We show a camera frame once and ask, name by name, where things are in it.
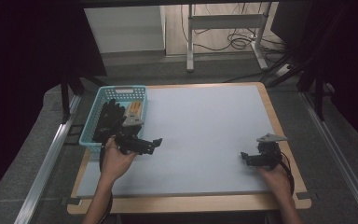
wooden table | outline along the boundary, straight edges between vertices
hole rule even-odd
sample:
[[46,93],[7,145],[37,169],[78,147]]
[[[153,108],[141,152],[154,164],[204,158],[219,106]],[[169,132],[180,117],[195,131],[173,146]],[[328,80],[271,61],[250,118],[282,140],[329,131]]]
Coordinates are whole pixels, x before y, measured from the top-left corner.
[[[275,134],[284,136],[282,127],[275,114],[267,91],[261,83],[233,83],[233,84],[192,84],[192,85],[169,85],[149,86],[149,89],[157,88],[204,88],[220,86],[254,85],[257,87],[263,104],[268,113]],[[279,142],[281,151],[291,162],[292,173],[295,179],[294,200],[297,209],[310,208],[311,200],[299,200],[297,193],[307,192],[304,181],[298,171],[296,161],[287,142]],[[79,168],[77,179],[71,197],[76,197],[81,178],[89,161],[90,153],[86,150],[83,161]],[[70,214],[85,214],[90,206],[91,199],[82,199],[80,205],[69,204],[67,211]],[[185,213],[185,212],[223,212],[223,211],[262,211],[278,209],[278,205],[270,193],[238,194],[238,195],[214,195],[214,196],[158,196],[158,197],[133,197],[115,198],[111,213],[116,214],[144,214],[144,213]]]

hand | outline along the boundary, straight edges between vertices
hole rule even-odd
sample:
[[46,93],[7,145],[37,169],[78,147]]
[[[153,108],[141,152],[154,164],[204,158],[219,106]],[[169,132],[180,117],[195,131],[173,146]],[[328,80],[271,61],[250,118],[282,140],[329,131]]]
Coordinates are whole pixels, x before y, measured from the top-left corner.
[[104,150],[100,182],[113,186],[113,183],[127,172],[138,153],[122,154],[116,145],[115,137],[108,139]]
[[[287,165],[286,158],[282,159],[283,163]],[[269,189],[275,195],[279,203],[283,201],[292,200],[290,192],[290,182],[286,171],[278,164],[274,169],[268,171],[263,167],[256,167],[258,173],[263,177]]]

gray carpet floor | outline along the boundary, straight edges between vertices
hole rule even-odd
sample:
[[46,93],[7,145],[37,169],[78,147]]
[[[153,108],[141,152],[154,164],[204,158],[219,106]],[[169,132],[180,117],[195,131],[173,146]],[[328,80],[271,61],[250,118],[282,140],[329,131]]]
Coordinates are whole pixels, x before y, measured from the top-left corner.
[[[164,85],[189,83],[220,83],[246,76],[237,81],[258,81],[261,75],[252,55],[217,58],[199,57],[193,73],[186,72],[183,58],[171,62],[106,63],[108,77],[100,77],[110,85]],[[83,125],[87,119],[98,86],[82,79],[86,92],[82,96],[74,125]],[[312,207],[300,210],[305,223],[358,223],[358,203],[337,168],[332,155],[320,136],[302,98],[296,91],[297,77],[268,89],[278,119],[296,163],[312,197]],[[16,160],[0,182],[0,223],[16,219],[41,162],[61,123],[60,87],[45,94],[44,107]],[[358,133],[337,112],[328,98],[324,99],[326,124],[341,146],[351,168],[358,176]],[[68,137],[67,143],[76,142]],[[66,144],[62,147],[50,179],[34,212],[32,223],[79,223],[82,216],[72,216],[61,198],[70,197],[78,167],[85,148]]]

basket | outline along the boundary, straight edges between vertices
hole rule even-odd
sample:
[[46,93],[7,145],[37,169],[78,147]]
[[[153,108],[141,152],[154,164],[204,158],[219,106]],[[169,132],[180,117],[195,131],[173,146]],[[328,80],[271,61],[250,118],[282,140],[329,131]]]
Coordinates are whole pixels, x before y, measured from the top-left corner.
[[[146,86],[106,86],[98,90],[91,111],[87,118],[83,132],[80,135],[79,144],[87,147],[91,152],[99,152],[102,143],[92,140],[98,119],[103,109],[104,103],[109,103],[115,99],[121,106],[127,107],[133,101],[142,101],[143,109],[141,119],[145,121],[145,112],[147,105]],[[143,129],[138,133],[138,137],[142,138]]]

wooden floor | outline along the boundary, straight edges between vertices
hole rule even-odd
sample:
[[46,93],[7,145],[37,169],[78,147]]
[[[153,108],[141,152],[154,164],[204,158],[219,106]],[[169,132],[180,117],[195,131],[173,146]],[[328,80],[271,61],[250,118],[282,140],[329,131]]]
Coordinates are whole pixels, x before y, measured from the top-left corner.
[[[231,14],[257,14],[259,9],[262,13],[268,3],[238,3],[238,4],[202,4],[193,5],[193,15],[231,15]],[[266,40],[282,43],[279,37],[270,31],[270,27],[275,15],[277,5],[279,3],[272,3],[268,22],[266,25],[263,38]],[[166,17],[166,53],[167,55],[183,55],[186,54],[187,46],[187,16],[188,6],[166,6],[165,17]],[[249,45],[243,45],[242,49],[234,49],[229,46],[230,41],[227,37],[230,34],[234,35],[234,38],[243,37],[240,35],[246,35],[251,37],[252,33],[247,29],[222,29],[222,30],[208,30],[202,32],[202,30],[193,31],[193,43],[205,46],[206,48],[194,46],[195,53],[216,53],[216,52],[239,52],[239,51],[252,51]],[[261,44],[270,49],[282,49],[282,44],[272,44],[262,40]]]

